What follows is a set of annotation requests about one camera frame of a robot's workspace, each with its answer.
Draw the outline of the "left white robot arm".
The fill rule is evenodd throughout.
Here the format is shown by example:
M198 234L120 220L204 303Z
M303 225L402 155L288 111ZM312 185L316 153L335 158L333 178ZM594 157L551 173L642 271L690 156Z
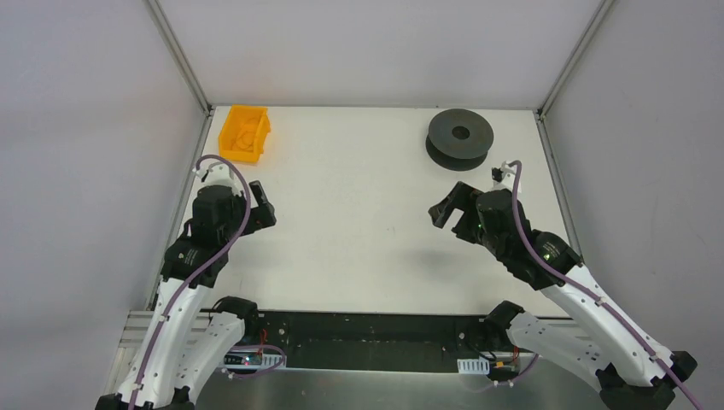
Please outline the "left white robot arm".
M214 306L205 332L188 344L201 305L228 263L233 237L272 227L277 220L259 181L247 196L230 186L207 184L197 192L192 216L166 250L156 306L128 375L98 409L194 409L198 396L226 354L261 339L255 302L225 296Z

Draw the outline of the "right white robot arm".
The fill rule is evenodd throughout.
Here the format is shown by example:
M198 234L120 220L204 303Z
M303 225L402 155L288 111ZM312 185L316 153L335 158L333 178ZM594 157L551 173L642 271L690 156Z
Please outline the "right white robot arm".
M609 409L666 409L696 370L686 351L672 351L641 330L598 286L581 257L558 235L531 227L508 189L480 191L463 182L429 209L442 228L485 247L515 278L539 291L587 334L582 341L549 330L533 314L502 301L483 321L489 346L511 345L546 357L598 393Z

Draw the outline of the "black cable spool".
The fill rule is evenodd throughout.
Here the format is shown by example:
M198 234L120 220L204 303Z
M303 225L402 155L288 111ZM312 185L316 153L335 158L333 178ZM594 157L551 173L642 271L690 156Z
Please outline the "black cable spool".
M431 119L425 149L440 167L464 172L479 167L487 159L493 142L493 127L482 115L450 108Z

